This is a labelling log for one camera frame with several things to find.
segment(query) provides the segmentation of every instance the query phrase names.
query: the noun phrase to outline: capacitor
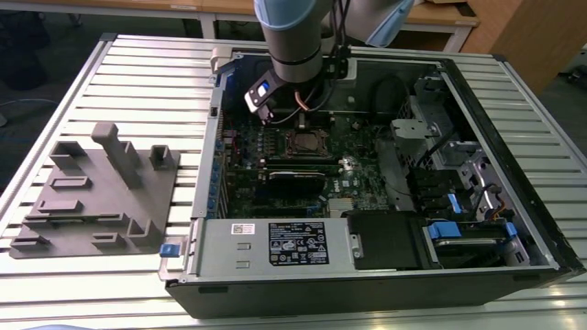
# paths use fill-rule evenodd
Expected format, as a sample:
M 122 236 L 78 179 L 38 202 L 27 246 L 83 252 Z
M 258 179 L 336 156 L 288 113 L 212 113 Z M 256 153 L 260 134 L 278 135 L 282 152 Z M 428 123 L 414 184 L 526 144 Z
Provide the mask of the capacitor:
M 355 131 L 359 131 L 359 130 L 360 130 L 360 123 L 359 123 L 359 122 L 354 122 L 354 123 L 351 124 L 351 128 L 352 128 Z

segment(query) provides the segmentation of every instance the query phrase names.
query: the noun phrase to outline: barcode sticker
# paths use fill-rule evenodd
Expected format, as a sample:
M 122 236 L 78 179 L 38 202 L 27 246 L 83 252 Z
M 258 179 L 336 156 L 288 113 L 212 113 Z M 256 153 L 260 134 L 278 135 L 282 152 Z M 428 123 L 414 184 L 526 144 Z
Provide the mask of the barcode sticker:
M 232 235 L 255 235 L 254 223 L 234 223 L 231 229 Z
M 172 9 L 186 9 L 186 10 L 195 10 L 195 5 L 171 5 Z
M 468 21 L 456 21 L 455 24 L 458 25 L 476 25 L 476 22 L 468 22 Z

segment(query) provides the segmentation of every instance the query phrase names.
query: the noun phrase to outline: wooden desk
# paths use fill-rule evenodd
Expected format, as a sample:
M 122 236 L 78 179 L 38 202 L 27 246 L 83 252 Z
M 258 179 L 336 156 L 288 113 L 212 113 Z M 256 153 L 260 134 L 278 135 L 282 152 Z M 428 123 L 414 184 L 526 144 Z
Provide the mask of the wooden desk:
M 254 0 L 202 0 L 202 26 L 207 39 L 216 38 L 215 21 L 258 21 Z M 455 5 L 423 3 L 412 8 L 402 30 L 450 34 L 444 51 L 458 52 L 479 22 L 476 17 L 463 16 Z
M 254 0 L 202 0 L 202 11 L 255 15 Z M 463 16 L 454 5 L 423 3 L 412 8 L 407 23 L 478 26 L 479 19 Z
M 198 19 L 202 0 L 12 0 L 0 10 Z
M 199 19 L 206 39 L 216 38 L 216 21 L 258 21 L 254 0 L 0 0 L 0 9 Z M 479 19 L 463 16 L 454 5 L 423 3 L 410 12 L 402 30 L 450 34 L 444 51 L 458 52 L 478 25 Z

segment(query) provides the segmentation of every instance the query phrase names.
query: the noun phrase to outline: metal bracket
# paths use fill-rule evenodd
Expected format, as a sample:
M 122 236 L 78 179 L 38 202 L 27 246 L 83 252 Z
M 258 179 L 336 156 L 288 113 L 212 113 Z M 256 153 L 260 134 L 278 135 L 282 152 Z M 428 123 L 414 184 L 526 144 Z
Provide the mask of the metal bracket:
M 210 57 L 210 68 L 212 73 L 218 74 L 220 68 L 232 61 L 232 47 L 214 47 L 212 56 Z
M 360 243 L 360 235 L 351 234 L 351 252 L 355 259 L 363 258 L 363 244 Z

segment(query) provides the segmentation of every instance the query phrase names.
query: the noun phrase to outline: blue latch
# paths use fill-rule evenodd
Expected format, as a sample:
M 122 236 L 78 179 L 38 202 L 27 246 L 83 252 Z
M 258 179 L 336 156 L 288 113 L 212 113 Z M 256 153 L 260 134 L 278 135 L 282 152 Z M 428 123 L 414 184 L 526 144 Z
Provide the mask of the blue latch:
M 456 200 L 455 194 L 448 194 L 448 200 L 451 201 L 452 210 L 455 211 L 455 213 L 456 214 L 463 213 L 463 210 L 460 208 L 459 201 Z
M 507 236 L 510 236 L 510 238 L 518 236 L 518 230 L 515 229 L 514 223 L 511 222 L 506 223 L 506 231 L 507 231 Z
M 159 249 L 159 255 L 162 258 L 179 258 L 180 257 L 180 245 L 179 244 L 162 244 Z
M 460 237 L 460 230 L 456 222 L 454 221 L 439 221 L 428 226 L 428 233 L 431 239 L 446 239 Z

